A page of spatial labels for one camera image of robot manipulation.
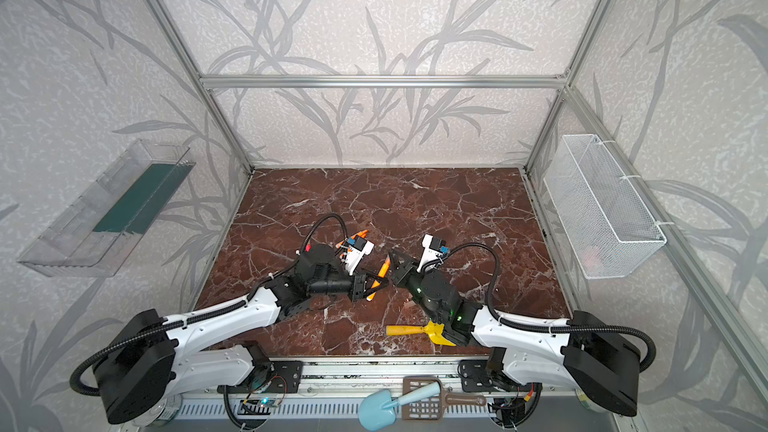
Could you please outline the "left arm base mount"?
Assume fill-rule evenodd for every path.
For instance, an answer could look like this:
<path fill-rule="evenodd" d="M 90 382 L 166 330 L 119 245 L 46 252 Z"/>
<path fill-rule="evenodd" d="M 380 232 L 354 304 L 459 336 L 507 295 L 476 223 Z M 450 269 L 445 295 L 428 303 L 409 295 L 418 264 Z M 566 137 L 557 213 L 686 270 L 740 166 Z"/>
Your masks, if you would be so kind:
<path fill-rule="evenodd" d="M 302 361 L 263 361 L 257 363 L 239 386 L 242 393 L 295 394 L 299 390 Z"/>

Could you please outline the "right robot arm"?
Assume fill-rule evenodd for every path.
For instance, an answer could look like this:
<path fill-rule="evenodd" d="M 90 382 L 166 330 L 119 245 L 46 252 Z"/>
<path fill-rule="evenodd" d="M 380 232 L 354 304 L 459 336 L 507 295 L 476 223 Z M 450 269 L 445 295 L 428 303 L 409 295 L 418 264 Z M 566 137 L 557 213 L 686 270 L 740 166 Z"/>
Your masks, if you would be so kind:
<path fill-rule="evenodd" d="M 398 249 L 388 257 L 390 281 L 411 294 L 440 338 L 492 349 L 492 371 L 515 384 L 578 389 L 607 411 L 636 416 L 640 375 L 656 357 L 645 332 L 608 325 L 585 311 L 561 319 L 501 313 L 464 298 L 440 271 L 438 258 L 419 261 Z"/>

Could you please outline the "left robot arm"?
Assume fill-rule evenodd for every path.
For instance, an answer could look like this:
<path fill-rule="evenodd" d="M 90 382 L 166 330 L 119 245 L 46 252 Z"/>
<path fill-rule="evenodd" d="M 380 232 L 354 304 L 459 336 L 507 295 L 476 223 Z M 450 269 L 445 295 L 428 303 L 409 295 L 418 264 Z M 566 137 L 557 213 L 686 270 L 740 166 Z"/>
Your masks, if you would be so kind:
<path fill-rule="evenodd" d="M 355 302 L 386 287 L 387 279 L 357 268 L 363 256 L 356 249 L 342 256 L 328 245 L 305 245 L 289 267 L 242 297 L 166 317 L 143 311 L 75 368 L 69 386 L 100 398 L 112 425 L 140 417 L 169 396 L 242 386 L 254 376 L 255 353 L 244 346 L 218 350 L 216 344 L 298 315 L 316 295 Z"/>

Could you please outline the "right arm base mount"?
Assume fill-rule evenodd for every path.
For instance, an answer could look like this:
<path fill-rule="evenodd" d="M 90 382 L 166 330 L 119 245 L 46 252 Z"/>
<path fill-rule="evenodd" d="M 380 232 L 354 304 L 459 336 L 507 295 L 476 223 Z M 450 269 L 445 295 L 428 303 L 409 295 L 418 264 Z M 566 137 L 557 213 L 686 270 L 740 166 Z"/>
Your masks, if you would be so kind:
<path fill-rule="evenodd" d="M 533 383 L 519 384 L 504 373 L 489 369 L 486 360 L 461 360 L 457 372 L 463 392 L 537 394 L 540 390 L 540 387 Z"/>

